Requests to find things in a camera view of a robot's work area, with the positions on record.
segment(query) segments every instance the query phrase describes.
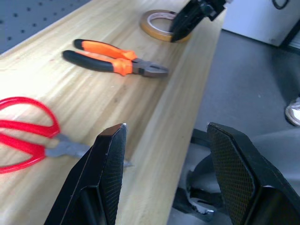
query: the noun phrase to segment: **cable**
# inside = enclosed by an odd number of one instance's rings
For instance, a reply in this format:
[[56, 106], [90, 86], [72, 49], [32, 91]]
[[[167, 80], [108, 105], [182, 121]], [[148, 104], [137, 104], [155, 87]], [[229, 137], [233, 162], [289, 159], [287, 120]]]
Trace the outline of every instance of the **cable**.
[[272, 0], [272, 3], [274, 5], [274, 7], [278, 10], [281, 10], [281, 9], [284, 9], [286, 7], [286, 5], [289, 3], [290, 0], [285, 0], [284, 4], [283, 5], [278, 5], [277, 1], [276, 0]]

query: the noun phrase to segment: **pliers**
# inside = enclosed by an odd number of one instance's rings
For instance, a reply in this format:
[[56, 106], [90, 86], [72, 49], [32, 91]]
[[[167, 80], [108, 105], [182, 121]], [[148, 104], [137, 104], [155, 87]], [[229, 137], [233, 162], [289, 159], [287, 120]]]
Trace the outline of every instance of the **pliers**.
[[[66, 50], [62, 53], [64, 59], [79, 66], [103, 72], [115, 72], [122, 76], [127, 74], [140, 74], [147, 77], [166, 77], [168, 69], [150, 61], [139, 59], [134, 51], [122, 50], [107, 43], [76, 39], [74, 46], [86, 52]], [[94, 56], [90, 53], [109, 56]]]

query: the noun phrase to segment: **scissor handle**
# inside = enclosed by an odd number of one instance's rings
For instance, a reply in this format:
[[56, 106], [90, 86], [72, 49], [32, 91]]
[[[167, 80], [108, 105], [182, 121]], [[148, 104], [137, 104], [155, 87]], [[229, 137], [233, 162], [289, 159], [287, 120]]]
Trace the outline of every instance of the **scissor handle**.
[[[0, 128], [9, 128], [9, 129], [16, 129], [26, 132], [31, 132], [37, 135], [42, 135], [45, 137], [54, 137], [57, 134], [60, 133], [60, 126], [59, 123], [54, 116], [54, 114], [51, 112], [51, 110], [45, 106], [44, 104], [28, 97], [10, 97], [3, 100], [0, 100], [0, 110], [4, 109], [6, 107], [9, 107], [11, 105], [16, 104], [30, 104], [37, 106], [38, 108], [42, 109], [45, 113], [47, 113], [50, 118], [52, 119], [53, 124], [51, 126], [41, 126], [31, 123], [24, 123], [19, 121], [12, 121], [12, 120], [0, 120]], [[17, 170], [21, 170], [23, 168], [26, 168], [28, 166], [31, 166], [42, 159], [45, 158], [45, 148], [42, 145], [33, 144], [27, 141], [19, 140], [17, 138], [11, 137], [9, 135], [5, 135], [0, 132], [0, 140], [2, 143], [24, 151], [28, 154], [31, 154], [32, 157], [24, 162], [20, 162], [15, 165], [9, 165], [9, 166], [2, 166], [0, 167], [0, 173], [8, 173], [13, 172]]]

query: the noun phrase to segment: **pegboard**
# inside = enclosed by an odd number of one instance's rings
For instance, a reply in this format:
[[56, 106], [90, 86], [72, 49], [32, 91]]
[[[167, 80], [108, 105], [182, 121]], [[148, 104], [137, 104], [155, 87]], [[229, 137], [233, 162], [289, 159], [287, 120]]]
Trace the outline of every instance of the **pegboard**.
[[89, 1], [90, 0], [1, 0], [1, 53], [14, 47]]

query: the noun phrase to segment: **white cabinet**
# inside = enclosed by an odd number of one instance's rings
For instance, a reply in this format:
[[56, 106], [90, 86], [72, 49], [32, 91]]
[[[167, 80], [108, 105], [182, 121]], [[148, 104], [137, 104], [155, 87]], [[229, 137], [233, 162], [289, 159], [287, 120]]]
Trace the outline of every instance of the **white cabinet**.
[[300, 19], [300, 0], [290, 0], [282, 10], [276, 9], [272, 0], [234, 0], [226, 6], [224, 30], [275, 46]]

